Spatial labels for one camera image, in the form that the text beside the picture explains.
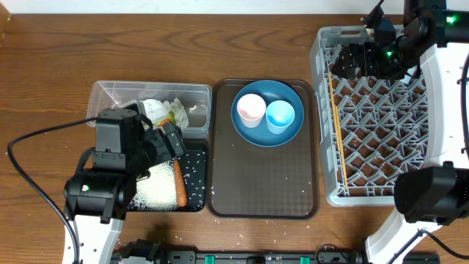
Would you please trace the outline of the green food wrapper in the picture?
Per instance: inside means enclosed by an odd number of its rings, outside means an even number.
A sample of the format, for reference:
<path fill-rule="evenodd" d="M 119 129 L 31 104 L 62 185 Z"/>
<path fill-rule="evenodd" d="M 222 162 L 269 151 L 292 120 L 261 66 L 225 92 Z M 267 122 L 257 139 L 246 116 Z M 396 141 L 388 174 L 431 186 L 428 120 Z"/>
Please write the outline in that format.
<path fill-rule="evenodd" d="M 164 101 L 162 103 L 163 114 L 157 118 L 156 124 L 159 125 L 164 120 L 170 119 L 175 125 L 181 129 L 185 129 L 189 125 L 188 114 L 185 107 L 178 98 L 175 98 L 172 102 Z"/>

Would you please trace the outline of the white tissue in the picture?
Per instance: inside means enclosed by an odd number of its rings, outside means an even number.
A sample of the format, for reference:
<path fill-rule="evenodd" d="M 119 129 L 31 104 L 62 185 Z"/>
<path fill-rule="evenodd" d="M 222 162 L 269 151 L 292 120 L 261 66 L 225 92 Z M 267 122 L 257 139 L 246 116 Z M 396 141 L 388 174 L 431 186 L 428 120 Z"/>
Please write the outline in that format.
<path fill-rule="evenodd" d="M 168 101 L 161 102 L 156 99 L 146 99 L 143 101 L 145 116 L 153 124 L 158 124 L 171 117 L 171 106 Z"/>

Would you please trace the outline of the orange carrot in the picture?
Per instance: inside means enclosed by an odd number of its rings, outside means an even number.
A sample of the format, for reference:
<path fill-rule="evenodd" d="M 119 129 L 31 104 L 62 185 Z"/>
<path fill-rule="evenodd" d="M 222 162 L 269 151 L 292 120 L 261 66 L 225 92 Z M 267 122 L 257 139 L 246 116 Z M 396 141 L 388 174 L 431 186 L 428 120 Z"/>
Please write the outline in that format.
<path fill-rule="evenodd" d="M 175 190 L 177 195 L 177 204 L 179 207 L 185 207 L 188 203 L 188 197 L 185 190 L 185 182 L 182 176 L 182 170 L 180 167 L 180 163 L 177 159 L 173 162 L 174 167 L 174 183 L 175 183 Z"/>

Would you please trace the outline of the wooden chopstick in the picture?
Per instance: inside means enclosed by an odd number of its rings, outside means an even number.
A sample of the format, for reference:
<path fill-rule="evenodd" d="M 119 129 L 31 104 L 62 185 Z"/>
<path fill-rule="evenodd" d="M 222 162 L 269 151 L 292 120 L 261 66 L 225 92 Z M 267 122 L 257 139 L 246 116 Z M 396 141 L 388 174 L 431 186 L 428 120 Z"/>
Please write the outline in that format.
<path fill-rule="evenodd" d="M 334 114 L 334 123 L 336 126 L 336 141 L 338 145 L 338 150 L 340 154 L 340 159 L 341 159 L 341 170 L 342 170 L 342 176 L 344 178 L 344 187 L 345 190 L 348 191 L 348 179 L 347 179 L 347 171 L 345 167 L 345 159 L 344 159 L 344 148 L 343 148 L 343 141 L 342 141 L 342 135 L 341 135 L 341 125 L 340 125 L 340 118 L 339 118 L 339 109 L 337 106 L 333 106 L 333 114 Z"/>
<path fill-rule="evenodd" d="M 332 75 L 331 75 L 330 72 L 328 73 L 328 86 L 329 86 L 329 93 L 330 93 L 331 110 L 333 112 L 334 121 L 336 121 L 336 104 L 335 104 L 335 100 L 334 100 Z"/>

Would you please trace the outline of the pink plastic cup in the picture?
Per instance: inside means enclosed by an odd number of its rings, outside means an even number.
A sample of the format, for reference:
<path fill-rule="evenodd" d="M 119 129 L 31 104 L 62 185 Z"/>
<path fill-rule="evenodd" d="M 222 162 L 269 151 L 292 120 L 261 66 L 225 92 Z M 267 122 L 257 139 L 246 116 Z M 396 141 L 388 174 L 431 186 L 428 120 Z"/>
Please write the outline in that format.
<path fill-rule="evenodd" d="M 265 115 L 267 105 L 263 98 L 256 94 L 242 96 L 237 102 L 237 113 L 242 124 L 247 128 L 255 128 Z"/>

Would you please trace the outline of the light blue plastic cup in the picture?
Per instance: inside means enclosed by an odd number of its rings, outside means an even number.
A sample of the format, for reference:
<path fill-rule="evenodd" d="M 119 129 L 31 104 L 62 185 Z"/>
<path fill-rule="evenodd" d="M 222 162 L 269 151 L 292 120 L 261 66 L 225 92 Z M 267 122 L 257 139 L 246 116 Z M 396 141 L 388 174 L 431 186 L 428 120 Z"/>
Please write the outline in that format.
<path fill-rule="evenodd" d="M 267 106 L 265 115 L 269 132 L 281 134 L 293 123 L 295 110 L 290 103 L 276 100 Z"/>

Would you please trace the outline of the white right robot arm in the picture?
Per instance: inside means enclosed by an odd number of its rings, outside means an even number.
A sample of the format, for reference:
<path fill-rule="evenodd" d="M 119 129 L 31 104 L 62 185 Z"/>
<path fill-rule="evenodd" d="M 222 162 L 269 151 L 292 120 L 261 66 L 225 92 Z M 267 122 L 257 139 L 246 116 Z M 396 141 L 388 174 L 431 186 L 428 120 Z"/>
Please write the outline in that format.
<path fill-rule="evenodd" d="M 406 1 L 402 32 L 380 6 L 363 19 L 370 41 L 341 50 L 334 75 L 401 80 L 422 73 L 428 144 L 420 169 L 398 176 L 391 215 L 365 242 L 366 263 L 402 263 L 423 238 L 468 216 L 468 13 Z"/>

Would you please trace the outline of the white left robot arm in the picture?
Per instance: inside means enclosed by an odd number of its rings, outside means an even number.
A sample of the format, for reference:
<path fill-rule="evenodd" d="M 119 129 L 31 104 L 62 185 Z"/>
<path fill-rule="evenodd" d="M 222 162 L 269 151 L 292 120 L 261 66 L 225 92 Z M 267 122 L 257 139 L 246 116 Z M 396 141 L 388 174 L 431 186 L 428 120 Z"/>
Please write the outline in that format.
<path fill-rule="evenodd" d="M 132 109 L 105 109 L 95 119 L 96 144 L 80 157 L 64 187 L 71 232 L 63 263 L 109 263 L 137 182 L 151 167 L 183 156 L 182 131 L 173 122 L 154 126 Z"/>

